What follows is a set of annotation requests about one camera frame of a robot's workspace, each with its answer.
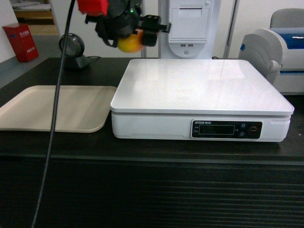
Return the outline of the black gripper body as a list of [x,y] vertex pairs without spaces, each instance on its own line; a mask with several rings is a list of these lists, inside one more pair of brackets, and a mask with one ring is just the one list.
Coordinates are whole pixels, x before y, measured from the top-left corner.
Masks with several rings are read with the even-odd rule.
[[116,48],[119,38],[127,38],[136,31],[142,12],[141,4],[141,0],[109,0],[106,16],[86,14],[85,23],[95,23],[98,37],[107,46]]

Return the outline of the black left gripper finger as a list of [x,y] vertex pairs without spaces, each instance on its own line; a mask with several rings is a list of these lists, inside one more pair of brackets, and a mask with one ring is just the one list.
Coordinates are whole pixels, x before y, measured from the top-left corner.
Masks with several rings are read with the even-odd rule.
[[158,31],[156,29],[143,29],[142,45],[147,47],[154,47],[158,38]]

